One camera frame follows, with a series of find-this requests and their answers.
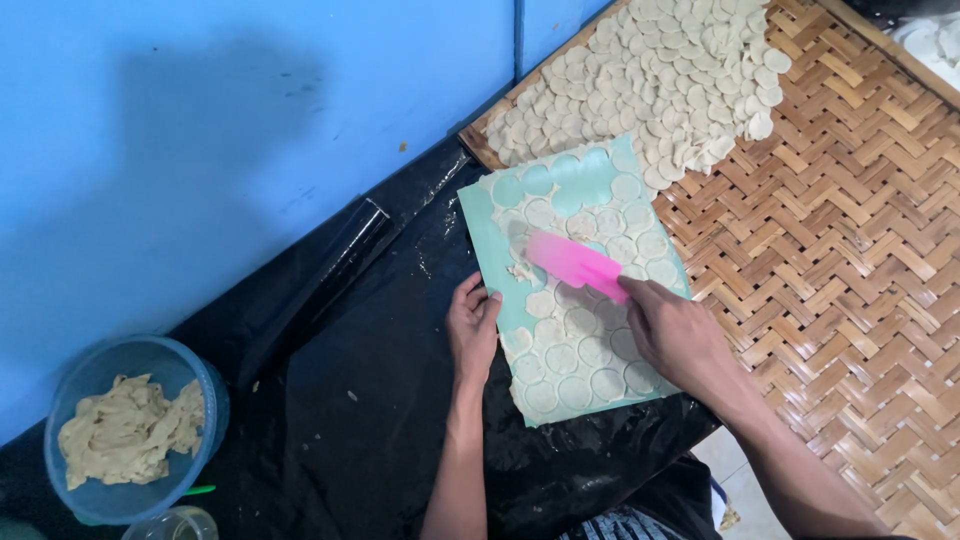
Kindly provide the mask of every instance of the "pink plastic scraper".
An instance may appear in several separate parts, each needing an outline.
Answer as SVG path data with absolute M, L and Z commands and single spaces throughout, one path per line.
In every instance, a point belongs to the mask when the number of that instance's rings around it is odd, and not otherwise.
M 527 244 L 527 258 L 558 280 L 577 288 L 588 284 L 618 304 L 630 298 L 616 282 L 619 262 L 569 238 L 536 231 Z

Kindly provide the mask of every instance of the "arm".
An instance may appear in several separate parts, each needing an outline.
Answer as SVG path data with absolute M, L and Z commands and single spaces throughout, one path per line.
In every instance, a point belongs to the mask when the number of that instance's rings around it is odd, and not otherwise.
M 487 538 L 483 485 L 483 387 L 496 352 L 500 293 L 487 297 L 477 272 L 453 293 L 446 330 L 454 379 L 446 438 L 433 494 L 423 519 L 422 540 Z
M 640 355 L 709 406 L 743 448 L 770 507 L 794 538 L 881 536 L 890 529 L 757 393 L 713 315 L 656 282 L 621 278 Z

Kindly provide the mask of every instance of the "blue plastic bowl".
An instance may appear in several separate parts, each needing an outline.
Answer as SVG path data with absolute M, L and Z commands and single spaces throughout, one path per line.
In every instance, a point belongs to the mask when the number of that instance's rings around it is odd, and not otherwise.
M 107 393 L 117 375 L 137 377 L 152 374 L 150 381 L 163 386 L 163 396 L 174 400 L 193 379 L 204 392 L 203 441 L 196 457 L 169 452 L 170 475 L 147 484 L 105 485 L 87 479 L 72 491 L 66 489 L 66 460 L 57 435 L 76 416 L 77 402 Z M 84 354 L 60 382 L 53 409 L 47 417 L 43 455 L 47 475 L 60 499 L 88 522 L 127 525 L 150 519 L 169 508 L 189 489 L 200 470 L 224 440 L 230 407 L 227 387 L 220 374 L 183 344 L 155 335 L 132 335 L 109 341 Z

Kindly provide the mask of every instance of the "blue wall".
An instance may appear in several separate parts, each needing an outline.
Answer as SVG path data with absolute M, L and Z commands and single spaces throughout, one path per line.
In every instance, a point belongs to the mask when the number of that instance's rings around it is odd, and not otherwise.
M 172 328 L 509 83 L 514 9 L 9 5 L 0 444 L 46 414 L 81 348 Z
M 612 1 L 517 0 L 517 79 L 552 55 Z

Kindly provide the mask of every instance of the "dough crumb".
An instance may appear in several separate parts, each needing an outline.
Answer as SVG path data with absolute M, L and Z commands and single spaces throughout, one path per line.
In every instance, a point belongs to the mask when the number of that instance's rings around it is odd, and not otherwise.
M 510 275 L 516 278 L 518 282 L 526 280 L 534 285 L 540 284 L 540 279 L 537 278 L 537 274 L 534 274 L 533 268 L 529 264 L 518 262 L 513 266 L 508 266 L 507 272 L 510 272 Z
M 197 455 L 203 440 L 197 428 L 204 424 L 200 382 L 194 379 L 171 402 L 149 380 L 150 374 L 118 375 L 109 392 L 77 403 L 77 415 L 57 436 L 68 490 L 86 479 L 145 484 L 169 474 L 169 450 Z

